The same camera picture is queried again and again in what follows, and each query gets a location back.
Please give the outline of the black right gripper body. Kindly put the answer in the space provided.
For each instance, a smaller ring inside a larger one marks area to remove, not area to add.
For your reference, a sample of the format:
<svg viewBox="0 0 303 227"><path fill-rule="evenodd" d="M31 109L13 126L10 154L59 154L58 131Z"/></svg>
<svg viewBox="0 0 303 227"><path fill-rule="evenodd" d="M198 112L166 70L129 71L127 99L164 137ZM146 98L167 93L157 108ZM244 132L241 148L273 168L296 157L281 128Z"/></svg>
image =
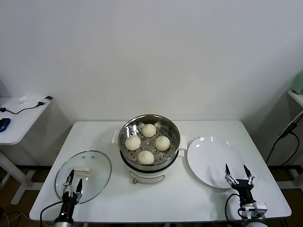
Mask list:
<svg viewBox="0 0 303 227"><path fill-rule="evenodd" d="M254 185L249 184L248 180L237 180L238 183L232 183L231 187L235 189L240 196L240 203L254 203L255 200L253 199L251 190L253 189Z"/></svg>

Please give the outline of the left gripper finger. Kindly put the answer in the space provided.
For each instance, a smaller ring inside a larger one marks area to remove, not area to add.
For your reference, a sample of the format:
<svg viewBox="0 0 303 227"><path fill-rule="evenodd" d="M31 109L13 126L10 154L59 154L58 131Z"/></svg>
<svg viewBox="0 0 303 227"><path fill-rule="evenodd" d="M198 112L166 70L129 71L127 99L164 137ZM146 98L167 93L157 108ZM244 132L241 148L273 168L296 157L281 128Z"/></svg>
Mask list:
<svg viewBox="0 0 303 227"><path fill-rule="evenodd" d="M62 184L62 192L71 192L71 185L74 178L74 170L71 170L66 181Z"/></svg>
<svg viewBox="0 0 303 227"><path fill-rule="evenodd" d="M79 180L77 187L76 187L76 195L81 196L82 195L82 188L83 188L83 183L82 183L82 178Z"/></svg>

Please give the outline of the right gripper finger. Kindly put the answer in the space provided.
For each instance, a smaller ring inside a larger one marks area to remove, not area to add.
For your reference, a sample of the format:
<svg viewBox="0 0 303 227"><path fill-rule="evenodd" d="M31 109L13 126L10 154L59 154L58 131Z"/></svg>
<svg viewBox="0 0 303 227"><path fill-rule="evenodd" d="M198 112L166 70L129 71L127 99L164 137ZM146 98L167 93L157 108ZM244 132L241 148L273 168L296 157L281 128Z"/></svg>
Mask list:
<svg viewBox="0 0 303 227"><path fill-rule="evenodd" d="M243 166L244 166L246 176L248 178L248 185L253 185L253 181L254 181L255 177L251 174L250 170L246 167L246 165L243 165Z"/></svg>
<svg viewBox="0 0 303 227"><path fill-rule="evenodd" d="M227 164L225 164L225 177L224 178L229 185L239 184L239 182L231 175Z"/></svg>

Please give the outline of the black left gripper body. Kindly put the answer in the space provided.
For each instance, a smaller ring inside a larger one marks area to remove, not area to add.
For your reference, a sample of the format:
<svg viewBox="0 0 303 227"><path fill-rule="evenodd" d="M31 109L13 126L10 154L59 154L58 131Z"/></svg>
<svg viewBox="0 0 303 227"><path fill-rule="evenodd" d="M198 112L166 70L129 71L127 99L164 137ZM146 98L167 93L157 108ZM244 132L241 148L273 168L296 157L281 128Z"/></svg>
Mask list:
<svg viewBox="0 0 303 227"><path fill-rule="evenodd" d="M74 192L69 195L69 192L65 192L62 195L62 207L61 215L73 215L74 208L77 205L78 195Z"/></svg>

